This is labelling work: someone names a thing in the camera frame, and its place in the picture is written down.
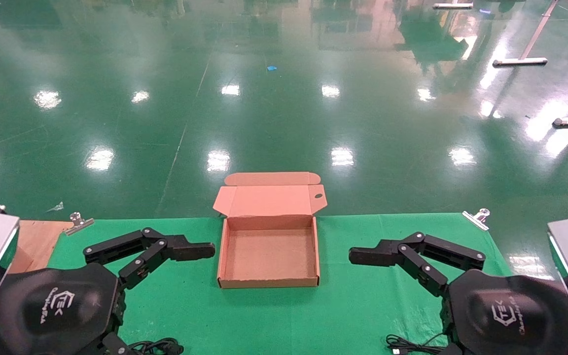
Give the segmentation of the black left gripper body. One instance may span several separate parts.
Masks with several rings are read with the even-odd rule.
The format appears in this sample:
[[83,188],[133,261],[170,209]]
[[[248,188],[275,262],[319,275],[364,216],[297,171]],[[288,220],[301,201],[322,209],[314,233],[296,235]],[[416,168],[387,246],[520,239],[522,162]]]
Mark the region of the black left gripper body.
[[101,355],[123,303],[119,279],[100,264],[14,274],[0,288],[0,355]]

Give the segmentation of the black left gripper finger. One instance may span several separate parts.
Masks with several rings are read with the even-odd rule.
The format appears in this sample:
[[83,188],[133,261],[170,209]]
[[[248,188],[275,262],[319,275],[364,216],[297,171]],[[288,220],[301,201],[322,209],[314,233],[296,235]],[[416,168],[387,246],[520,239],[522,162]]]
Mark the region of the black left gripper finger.
[[87,264],[101,265],[136,255],[118,272],[120,288],[133,289],[166,260],[193,261],[212,258],[212,243],[191,243],[184,235],[164,235],[151,227],[133,231],[83,250]]
[[102,339],[102,346],[109,355],[136,355],[136,352],[117,333],[108,333]]

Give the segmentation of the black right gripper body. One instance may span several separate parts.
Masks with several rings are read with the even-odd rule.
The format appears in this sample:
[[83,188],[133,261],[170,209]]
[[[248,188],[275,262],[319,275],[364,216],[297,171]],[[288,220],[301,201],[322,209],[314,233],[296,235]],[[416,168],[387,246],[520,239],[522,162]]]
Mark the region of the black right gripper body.
[[568,293],[555,281],[469,270],[444,295],[444,333],[464,355],[566,355]]

